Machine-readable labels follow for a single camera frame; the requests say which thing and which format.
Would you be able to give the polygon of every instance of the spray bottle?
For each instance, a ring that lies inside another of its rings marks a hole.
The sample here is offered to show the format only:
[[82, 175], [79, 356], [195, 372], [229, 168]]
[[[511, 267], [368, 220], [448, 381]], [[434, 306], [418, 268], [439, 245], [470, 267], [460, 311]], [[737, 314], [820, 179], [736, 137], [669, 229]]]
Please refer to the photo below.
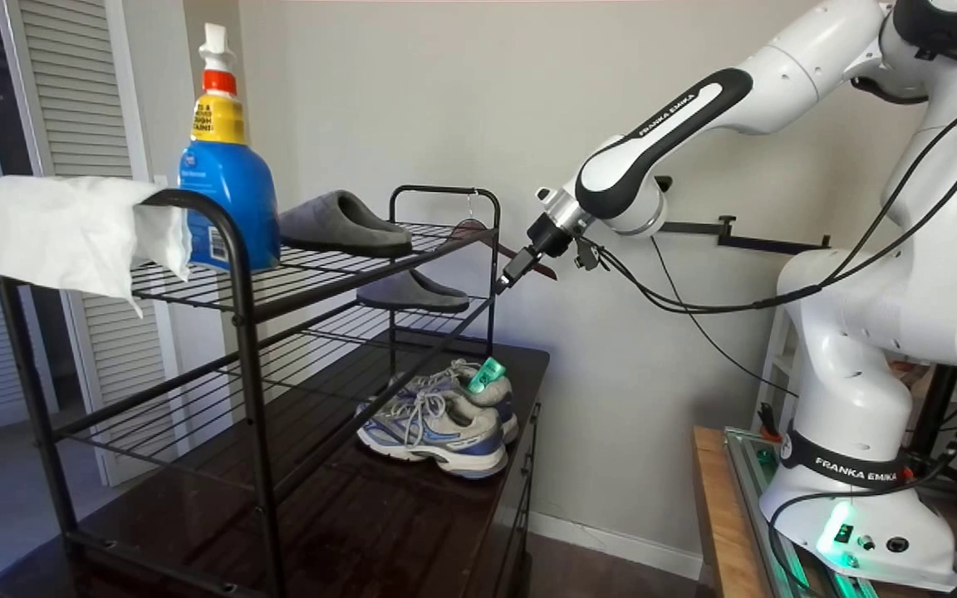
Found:
[[[246, 145], [242, 105], [237, 96], [233, 52], [225, 25], [205, 24], [202, 96], [193, 105], [190, 145], [181, 156], [181, 189], [218, 201], [242, 231], [248, 268], [269, 268], [280, 260], [275, 187], [269, 166]], [[216, 226], [205, 216], [185, 216], [190, 263], [229, 267]]]

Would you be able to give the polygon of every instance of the sneaker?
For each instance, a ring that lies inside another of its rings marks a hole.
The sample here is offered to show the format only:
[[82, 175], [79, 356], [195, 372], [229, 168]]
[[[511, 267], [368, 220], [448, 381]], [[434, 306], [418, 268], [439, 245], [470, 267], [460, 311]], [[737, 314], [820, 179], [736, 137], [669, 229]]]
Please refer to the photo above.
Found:
[[465, 395], [477, 409], [494, 409], [505, 444], [518, 438], [511, 381], [505, 374], [505, 366], [500, 366], [494, 360], [485, 360], [485, 362], [451, 360], [448, 370], [418, 374], [408, 381], [408, 393], [422, 393], [422, 390], [456, 393], [456, 395]]
[[494, 415], [451, 393], [396, 395], [355, 435], [379, 455], [434, 457], [463, 478], [489, 478], [507, 466]]

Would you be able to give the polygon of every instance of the gray slipper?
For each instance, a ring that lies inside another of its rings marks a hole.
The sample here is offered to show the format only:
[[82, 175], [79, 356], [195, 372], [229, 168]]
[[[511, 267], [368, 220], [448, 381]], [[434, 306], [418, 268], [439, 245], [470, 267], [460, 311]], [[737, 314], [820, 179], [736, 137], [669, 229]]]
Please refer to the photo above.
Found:
[[465, 311], [470, 296], [425, 280], [415, 268], [366, 283], [355, 298], [376, 309], [428, 309], [428, 311]]
[[355, 257], [407, 257], [413, 236], [379, 220], [358, 197], [336, 189], [280, 216], [281, 245]]

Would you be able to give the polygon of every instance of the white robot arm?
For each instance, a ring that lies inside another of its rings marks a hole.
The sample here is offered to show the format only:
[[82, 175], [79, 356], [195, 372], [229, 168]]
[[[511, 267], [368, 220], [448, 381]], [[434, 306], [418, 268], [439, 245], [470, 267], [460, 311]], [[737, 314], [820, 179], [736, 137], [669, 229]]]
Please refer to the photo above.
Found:
[[537, 257], [562, 257], [593, 221], [654, 236], [669, 214], [651, 175], [660, 156], [703, 128], [775, 133], [841, 81], [894, 104], [926, 104], [884, 201], [907, 236], [898, 252], [852, 267], [849, 252], [804, 252], [781, 268], [777, 291], [856, 271], [789, 309], [802, 335], [802, 400], [760, 512], [835, 571], [957, 592], [949, 529], [901, 475], [914, 403], [887, 370], [887, 351], [957, 366], [957, 0], [816, 3], [544, 193], [532, 245], [505, 267], [502, 285], [515, 285]]

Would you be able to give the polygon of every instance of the towel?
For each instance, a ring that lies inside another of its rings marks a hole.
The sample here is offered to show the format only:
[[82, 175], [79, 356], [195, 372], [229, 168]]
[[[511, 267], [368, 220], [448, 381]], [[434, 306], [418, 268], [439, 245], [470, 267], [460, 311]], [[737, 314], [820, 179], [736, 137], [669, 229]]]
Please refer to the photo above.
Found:
[[136, 179], [0, 175], [0, 275], [126, 303], [133, 263], [185, 280], [185, 214], [136, 206], [157, 189]]

